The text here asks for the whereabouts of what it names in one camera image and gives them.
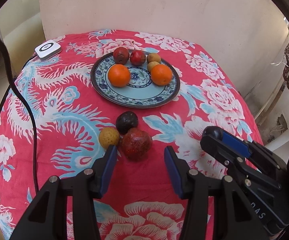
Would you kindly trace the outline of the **orange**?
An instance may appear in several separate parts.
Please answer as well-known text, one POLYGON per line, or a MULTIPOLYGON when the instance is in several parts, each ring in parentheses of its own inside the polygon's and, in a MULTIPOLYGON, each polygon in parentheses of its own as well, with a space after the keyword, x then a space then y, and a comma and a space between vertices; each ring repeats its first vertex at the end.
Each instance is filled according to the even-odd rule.
POLYGON ((172 70, 164 64, 157 64, 154 66, 150 74, 153 83, 158 86, 168 85, 173 78, 172 70))
POLYGON ((123 64, 114 64, 108 71, 108 80, 115 87, 125 87, 130 79, 131 73, 123 64))

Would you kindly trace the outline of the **red floral tablecloth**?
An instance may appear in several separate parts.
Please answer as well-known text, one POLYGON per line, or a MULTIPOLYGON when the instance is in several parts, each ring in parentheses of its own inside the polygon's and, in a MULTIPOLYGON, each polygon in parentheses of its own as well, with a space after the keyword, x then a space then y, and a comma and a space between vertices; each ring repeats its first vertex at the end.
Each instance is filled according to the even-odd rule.
POLYGON ((152 146, 134 162, 122 153, 108 192, 95 203, 102 239, 177 239, 186 202, 172 189, 163 150, 173 146, 188 165, 221 178, 226 168, 200 149, 205 127, 215 125, 236 137, 261 142, 247 104, 202 46, 179 38, 104 29, 57 38, 60 54, 32 59, 16 84, 34 121, 10 93, 0 114, 0 228, 9 239, 35 196, 32 161, 40 185, 50 176, 75 176, 104 155, 99 133, 115 125, 126 109, 100 96, 90 72, 117 47, 158 53, 177 71, 179 94, 168 104, 137 109, 139 128, 152 146))

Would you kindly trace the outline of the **white square wireless device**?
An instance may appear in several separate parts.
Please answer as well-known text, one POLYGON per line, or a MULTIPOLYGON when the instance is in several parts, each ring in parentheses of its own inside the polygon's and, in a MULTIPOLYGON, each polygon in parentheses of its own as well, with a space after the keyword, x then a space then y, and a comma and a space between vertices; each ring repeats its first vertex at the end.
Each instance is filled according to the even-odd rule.
POLYGON ((34 49, 35 53, 42 61, 55 56, 60 53, 61 50, 61 45, 54 40, 48 40, 34 49))

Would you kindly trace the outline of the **dark red apple centre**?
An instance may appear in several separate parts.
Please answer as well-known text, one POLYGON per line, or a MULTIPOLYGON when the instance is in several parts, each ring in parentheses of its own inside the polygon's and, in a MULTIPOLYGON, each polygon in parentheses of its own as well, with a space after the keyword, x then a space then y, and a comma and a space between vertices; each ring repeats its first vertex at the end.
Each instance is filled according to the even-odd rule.
POLYGON ((142 159, 151 146, 151 136, 139 128, 131 128, 121 141, 123 154, 132 161, 142 159))

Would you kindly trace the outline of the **dark plum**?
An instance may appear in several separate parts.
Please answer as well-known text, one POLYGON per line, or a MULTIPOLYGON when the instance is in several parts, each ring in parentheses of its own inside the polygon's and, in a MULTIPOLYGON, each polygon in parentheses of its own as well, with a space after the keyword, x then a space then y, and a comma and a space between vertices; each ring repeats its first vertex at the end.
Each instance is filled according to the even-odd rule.
POLYGON ((207 135, 221 140, 223 138, 223 130, 218 126, 207 126, 203 130, 202 137, 205 137, 207 135))
POLYGON ((116 129, 120 134, 126 134, 131 128, 136 128, 139 124, 138 116, 132 111, 126 111, 116 119, 116 129))

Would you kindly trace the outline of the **blue patterned ceramic plate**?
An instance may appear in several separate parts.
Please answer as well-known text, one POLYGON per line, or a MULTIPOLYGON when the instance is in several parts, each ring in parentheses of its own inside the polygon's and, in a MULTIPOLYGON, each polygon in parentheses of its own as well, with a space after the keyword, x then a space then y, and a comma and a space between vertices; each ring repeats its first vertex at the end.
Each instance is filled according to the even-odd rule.
POLYGON ((131 80, 125 87, 113 86, 108 79, 109 69, 115 64, 113 53, 108 53, 96 61, 90 78, 95 90, 110 102, 132 108, 160 107, 171 102, 180 90, 180 79, 176 70, 164 59, 161 63, 168 66, 173 73, 172 80, 165 86, 153 83, 146 62, 142 66, 133 66, 127 62, 131 80))

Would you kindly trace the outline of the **wrinkled brown-red apple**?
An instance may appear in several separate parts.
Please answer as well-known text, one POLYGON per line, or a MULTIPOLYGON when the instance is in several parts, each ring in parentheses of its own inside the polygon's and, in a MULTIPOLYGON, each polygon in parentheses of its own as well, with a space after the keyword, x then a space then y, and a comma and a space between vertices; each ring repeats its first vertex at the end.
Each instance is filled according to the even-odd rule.
POLYGON ((129 50, 125 47, 118 47, 113 51, 113 58, 116 64, 126 64, 129 60, 129 50))

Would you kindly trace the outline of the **yellow longan near apples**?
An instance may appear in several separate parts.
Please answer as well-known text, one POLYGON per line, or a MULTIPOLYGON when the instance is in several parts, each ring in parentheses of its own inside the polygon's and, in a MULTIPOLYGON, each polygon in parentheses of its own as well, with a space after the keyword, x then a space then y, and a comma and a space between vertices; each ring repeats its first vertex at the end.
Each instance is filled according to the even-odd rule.
POLYGON ((99 143, 105 150, 110 145, 117 146, 119 144, 120 134, 117 129, 113 127, 105 127, 99 134, 99 143))

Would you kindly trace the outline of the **tan longan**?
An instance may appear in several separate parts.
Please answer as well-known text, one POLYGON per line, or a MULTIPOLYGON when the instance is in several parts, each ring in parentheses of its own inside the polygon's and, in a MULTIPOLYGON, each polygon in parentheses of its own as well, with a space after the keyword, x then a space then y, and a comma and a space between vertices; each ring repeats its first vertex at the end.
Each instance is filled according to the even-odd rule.
POLYGON ((157 61, 151 61, 151 62, 149 62, 148 64, 147 64, 147 70, 149 71, 149 72, 151 72, 151 70, 155 67, 155 66, 157 66, 157 65, 159 65, 160 63, 159 62, 157 62, 157 61))
POLYGON ((161 62, 161 57, 159 54, 157 53, 150 53, 147 55, 147 62, 151 63, 151 62, 161 62))

